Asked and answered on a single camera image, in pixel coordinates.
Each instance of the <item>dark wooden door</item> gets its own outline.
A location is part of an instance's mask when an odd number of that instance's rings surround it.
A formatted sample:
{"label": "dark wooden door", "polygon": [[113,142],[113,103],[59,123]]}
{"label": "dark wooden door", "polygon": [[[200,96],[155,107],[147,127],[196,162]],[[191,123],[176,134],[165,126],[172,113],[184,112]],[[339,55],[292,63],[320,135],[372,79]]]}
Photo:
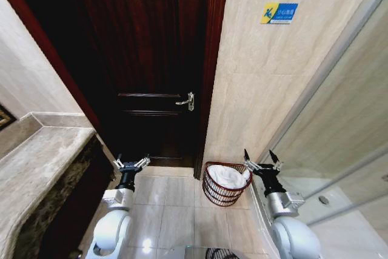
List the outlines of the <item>dark wooden door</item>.
{"label": "dark wooden door", "polygon": [[[208,0],[26,1],[114,154],[137,160],[149,153],[156,165],[193,167]],[[192,112],[175,104],[189,92]]]}

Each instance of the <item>glass shower door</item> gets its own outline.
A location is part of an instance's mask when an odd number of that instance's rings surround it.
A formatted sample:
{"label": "glass shower door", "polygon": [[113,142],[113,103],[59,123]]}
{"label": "glass shower door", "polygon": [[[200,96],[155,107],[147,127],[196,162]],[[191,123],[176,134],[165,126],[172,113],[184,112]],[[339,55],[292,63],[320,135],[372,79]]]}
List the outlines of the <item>glass shower door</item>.
{"label": "glass shower door", "polygon": [[284,188],[306,199],[298,218],[327,258],[388,258],[388,0],[273,151]]}

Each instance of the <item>door frame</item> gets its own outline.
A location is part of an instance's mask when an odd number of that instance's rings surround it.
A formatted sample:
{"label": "door frame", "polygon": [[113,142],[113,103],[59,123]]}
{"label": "door frame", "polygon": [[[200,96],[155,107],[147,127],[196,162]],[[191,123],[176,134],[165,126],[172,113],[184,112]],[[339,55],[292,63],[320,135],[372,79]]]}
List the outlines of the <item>door frame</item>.
{"label": "door frame", "polygon": [[[202,160],[204,156],[205,141],[207,134],[207,125],[209,122],[210,106],[212,103],[213,84],[216,72],[219,42],[221,39],[222,21],[224,19],[224,7],[226,0],[207,0],[206,17],[206,40],[204,52],[203,76],[201,84],[201,100],[199,101],[199,129],[198,129],[198,147],[196,159],[194,162],[194,177],[200,179],[202,170]],[[74,99],[85,113],[97,133],[104,140],[108,148],[114,148],[114,141],[103,131],[101,122],[87,102],[86,97],[75,83],[71,74],[67,70],[65,63],[58,55],[55,47],[49,40],[45,31],[25,0],[8,0],[15,12],[24,23],[36,43],[39,45],[43,54],[53,66],[63,83],[66,85]]]}

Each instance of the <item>marble countertop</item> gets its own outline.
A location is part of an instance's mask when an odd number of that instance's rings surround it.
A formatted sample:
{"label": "marble countertop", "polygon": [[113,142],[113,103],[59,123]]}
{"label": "marble countertop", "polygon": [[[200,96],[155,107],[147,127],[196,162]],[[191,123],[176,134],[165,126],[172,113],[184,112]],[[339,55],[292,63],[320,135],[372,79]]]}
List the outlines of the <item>marble countertop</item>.
{"label": "marble countertop", "polygon": [[0,258],[20,228],[95,134],[92,128],[42,127],[0,160]]}

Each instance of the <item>dark doorway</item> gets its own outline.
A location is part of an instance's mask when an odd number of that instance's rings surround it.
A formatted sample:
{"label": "dark doorway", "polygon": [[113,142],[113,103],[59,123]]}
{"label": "dark doorway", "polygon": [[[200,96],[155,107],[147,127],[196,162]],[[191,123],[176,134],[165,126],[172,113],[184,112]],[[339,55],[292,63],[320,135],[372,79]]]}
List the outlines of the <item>dark doorway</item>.
{"label": "dark doorway", "polygon": [[199,177],[225,0],[9,1],[115,155]]}

